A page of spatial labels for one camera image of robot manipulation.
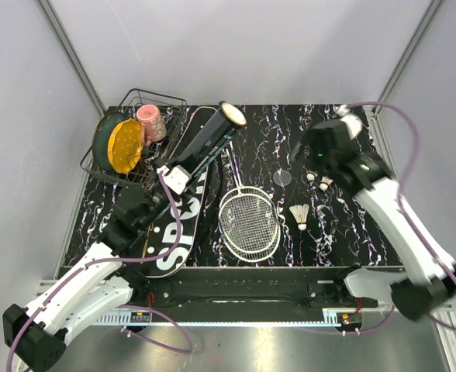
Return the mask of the black shuttlecock tube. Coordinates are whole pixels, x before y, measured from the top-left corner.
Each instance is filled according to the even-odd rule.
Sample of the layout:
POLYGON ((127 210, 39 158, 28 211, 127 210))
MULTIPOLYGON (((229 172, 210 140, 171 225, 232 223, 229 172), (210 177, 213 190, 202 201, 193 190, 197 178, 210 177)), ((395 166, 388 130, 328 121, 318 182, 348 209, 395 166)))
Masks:
POLYGON ((239 129, 247 124, 244 114, 228 102, 220 102, 219 108, 204 124, 182 153, 171 160, 172 167, 180 166, 191 177, 203 173, 217 158, 224 146, 239 129))

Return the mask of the clear plastic tube lid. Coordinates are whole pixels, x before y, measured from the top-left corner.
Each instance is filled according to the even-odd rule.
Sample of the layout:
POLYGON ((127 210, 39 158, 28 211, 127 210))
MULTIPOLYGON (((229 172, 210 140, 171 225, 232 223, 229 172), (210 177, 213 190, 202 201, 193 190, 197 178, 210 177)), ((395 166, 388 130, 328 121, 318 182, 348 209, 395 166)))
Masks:
POLYGON ((277 170, 273 173, 273 181, 280 187, 286 187, 292 182, 292 175, 286 170, 277 170))

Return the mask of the white shuttlecock front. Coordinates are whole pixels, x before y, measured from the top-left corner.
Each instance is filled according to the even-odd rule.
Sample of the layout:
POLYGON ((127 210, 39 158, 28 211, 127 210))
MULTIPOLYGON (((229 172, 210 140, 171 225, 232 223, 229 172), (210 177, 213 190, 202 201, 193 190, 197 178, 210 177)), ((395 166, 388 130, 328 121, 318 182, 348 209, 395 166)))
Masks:
POLYGON ((289 211, 292 213, 294 217, 298 229, 300 231, 304 231, 307 228, 307 217, 309 214, 309 205, 292 205, 289 207, 289 211))

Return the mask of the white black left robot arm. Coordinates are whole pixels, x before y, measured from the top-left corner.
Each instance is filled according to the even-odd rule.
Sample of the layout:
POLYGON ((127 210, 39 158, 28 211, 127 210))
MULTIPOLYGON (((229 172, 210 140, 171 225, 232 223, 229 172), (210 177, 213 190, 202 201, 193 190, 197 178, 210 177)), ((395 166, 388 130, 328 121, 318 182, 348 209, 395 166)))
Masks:
POLYGON ((4 311, 7 371, 14 358, 28 370, 48 371, 98 318, 123 305, 142 305, 151 279, 184 266, 195 241, 208 167, 197 160, 158 160, 150 188, 121 190, 86 254, 29 304, 4 311))

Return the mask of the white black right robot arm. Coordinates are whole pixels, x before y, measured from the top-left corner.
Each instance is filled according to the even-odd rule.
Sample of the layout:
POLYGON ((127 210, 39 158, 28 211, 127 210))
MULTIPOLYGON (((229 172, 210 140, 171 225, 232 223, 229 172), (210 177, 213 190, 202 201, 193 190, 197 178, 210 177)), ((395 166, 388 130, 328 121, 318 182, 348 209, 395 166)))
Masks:
POLYGON ((362 121, 354 114, 311 126, 299 137, 291 159, 309 154, 313 171, 353 197, 374 219, 405 271, 350 268, 332 287, 332 298, 345 308, 359 298, 390 302, 404 317, 418 321, 456 295, 456 261, 416 216, 405 216, 409 205, 398 204, 399 183, 389 166, 377 153, 358 149, 355 139, 361 130, 362 121))

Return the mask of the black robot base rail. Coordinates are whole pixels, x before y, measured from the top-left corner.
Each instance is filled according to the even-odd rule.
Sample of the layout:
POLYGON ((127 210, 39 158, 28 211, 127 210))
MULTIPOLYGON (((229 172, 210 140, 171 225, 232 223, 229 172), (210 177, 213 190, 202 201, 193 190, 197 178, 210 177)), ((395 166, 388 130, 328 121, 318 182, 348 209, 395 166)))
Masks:
POLYGON ((130 301, 194 325, 322 321, 326 308, 377 307, 375 300, 346 294, 338 283, 341 272, 340 267, 184 268, 141 282, 130 301))

